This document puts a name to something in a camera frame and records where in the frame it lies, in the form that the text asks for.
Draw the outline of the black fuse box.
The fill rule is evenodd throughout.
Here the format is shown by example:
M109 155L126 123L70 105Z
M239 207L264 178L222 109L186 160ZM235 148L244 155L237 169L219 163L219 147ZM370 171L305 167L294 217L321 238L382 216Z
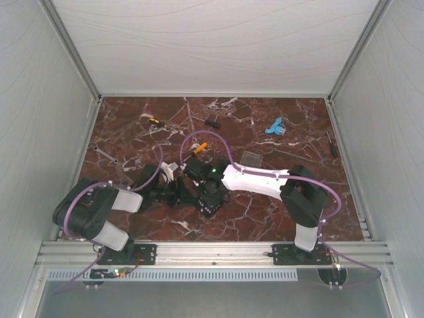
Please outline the black fuse box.
M218 193L215 195L198 194L195 208L206 218L212 218L224 203L228 202L229 195Z

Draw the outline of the clear plastic fuse box cover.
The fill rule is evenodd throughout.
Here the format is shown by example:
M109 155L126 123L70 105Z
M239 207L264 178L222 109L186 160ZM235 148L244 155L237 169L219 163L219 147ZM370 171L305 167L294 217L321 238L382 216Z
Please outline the clear plastic fuse box cover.
M245 150L242 153L240 164L243 166L259 168L262 165L262 160L263 160L262 155Z

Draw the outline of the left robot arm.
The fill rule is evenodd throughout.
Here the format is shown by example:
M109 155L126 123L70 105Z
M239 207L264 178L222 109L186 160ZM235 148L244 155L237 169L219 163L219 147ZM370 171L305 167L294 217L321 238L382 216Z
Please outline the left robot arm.
M134 237L108 221L112 211L144 213L154 202L169 207L197 207L196 197L181 177L172 179L155 165L143 168L140 179L130 188L115 188L112 184L96 186L97 181L82 178L56 207L54 224L67 235L103 246L99 264L134 264L142 248Z

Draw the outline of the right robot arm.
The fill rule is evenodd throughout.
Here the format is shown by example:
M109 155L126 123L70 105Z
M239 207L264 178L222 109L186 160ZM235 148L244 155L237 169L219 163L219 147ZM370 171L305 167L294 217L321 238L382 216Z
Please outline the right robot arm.
M291 170L265 170L218 160L215 165L191 158L183 174L194 182L196 208L210 218L222 208L232 191L258 193L280 200L296 223L294 244L269 253L281 264L310 264L317 254L319 219L328 193L315 183L302 165Z

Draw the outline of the yellow black screwdriver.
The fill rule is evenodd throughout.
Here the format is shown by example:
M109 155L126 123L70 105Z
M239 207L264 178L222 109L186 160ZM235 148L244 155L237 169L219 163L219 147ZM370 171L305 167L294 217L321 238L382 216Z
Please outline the yellow black screwdriver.
M148 123L150 125L150 130L159 131L159 130L172 130L172 127L168 125L165 121L161 121L156 118L149 118Z

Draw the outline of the blue plastic connector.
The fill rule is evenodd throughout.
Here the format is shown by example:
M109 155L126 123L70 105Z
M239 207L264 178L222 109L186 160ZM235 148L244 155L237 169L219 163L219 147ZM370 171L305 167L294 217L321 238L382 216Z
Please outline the blue plastic connector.
M279 136L283 136L286 133L286 128L282 125L283 120L281 118L277 118L270 128L265 129L266 134L276 134Z

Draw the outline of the silver wrench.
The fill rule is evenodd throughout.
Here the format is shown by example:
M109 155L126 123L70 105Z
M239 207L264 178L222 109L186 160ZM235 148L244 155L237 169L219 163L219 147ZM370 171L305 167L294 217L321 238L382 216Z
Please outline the silver wrench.
M119 163L119 161L118 161L115 157L113 157L113 156L111 156L110 154L106 153L105 151L103 151L102 149L100 149L100 148L99 148L99 147L97 147L97 146L94 146L94 147L93 147L93 151L95 151L95 152L97 152L99 155L102 155L103 157L105 157L105 158L109 159L109 160L110 160L111 162L113 162L114 164Z

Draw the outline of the thin black screwdriver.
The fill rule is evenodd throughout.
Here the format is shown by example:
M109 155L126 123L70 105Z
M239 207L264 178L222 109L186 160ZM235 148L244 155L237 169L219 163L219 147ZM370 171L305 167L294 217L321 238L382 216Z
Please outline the thin black screwdriver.
M337 146L333 142L333 139L331 138L328 131L326 132L326 135L327 135L327 138L329 139L329 146L330 146L330 149L331 149L331 154L333 155L334 158L338 158L339 152L337 150Z

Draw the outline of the orange handled screwdriver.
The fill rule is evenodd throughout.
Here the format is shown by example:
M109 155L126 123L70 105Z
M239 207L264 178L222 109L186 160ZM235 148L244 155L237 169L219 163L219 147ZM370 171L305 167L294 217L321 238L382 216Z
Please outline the orange handled screwdriver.
M204 142L202 143L200 146L198 146L191 154L190 156L196 156L197 154L199 154L201 151L203 151L205 148L207 147L207 143Z

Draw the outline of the black handled screwdriver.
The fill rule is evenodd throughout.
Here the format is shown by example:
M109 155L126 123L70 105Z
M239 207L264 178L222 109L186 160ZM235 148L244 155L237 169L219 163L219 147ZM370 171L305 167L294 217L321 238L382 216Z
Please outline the black handled screwdriver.
M209 119L201 119L201 118L198 118L198 117L192 117L192 119L196 119L198 121L201 121L201 122L205 123L206 125L209 125L209 126L214 127L214 128L220 128L221 127L220 123L218 123L216 121L210 121Z

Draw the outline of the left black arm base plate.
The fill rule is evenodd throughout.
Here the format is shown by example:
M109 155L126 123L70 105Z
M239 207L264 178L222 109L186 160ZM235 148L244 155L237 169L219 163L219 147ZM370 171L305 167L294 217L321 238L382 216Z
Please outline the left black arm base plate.
M135 244L126 247L121 251L116 251L111 248L104 248L105 252L97 265L103 266L135 266L139 265L155 265L156 263L156 248L155 244Z

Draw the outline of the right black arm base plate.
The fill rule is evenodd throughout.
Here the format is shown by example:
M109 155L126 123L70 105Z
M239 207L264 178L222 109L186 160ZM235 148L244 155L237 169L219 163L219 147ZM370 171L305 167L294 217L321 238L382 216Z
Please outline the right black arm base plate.
M333 263L331 252L322 244L316 244L311 252L304 251L294 244L273 244L272 251L268 252L267 256L277 266L327 266Z

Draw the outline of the aluminium rail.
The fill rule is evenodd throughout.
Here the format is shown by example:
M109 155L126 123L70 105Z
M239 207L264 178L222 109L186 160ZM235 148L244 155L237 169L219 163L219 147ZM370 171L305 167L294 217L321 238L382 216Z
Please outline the aluminium rail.
M270 268L273 242L155 242L159 268ZM337 252L371 266L394 264L384 242L330 242ZM85 267L96 258L92 245L78 241L43 242L35 264L45 267Z

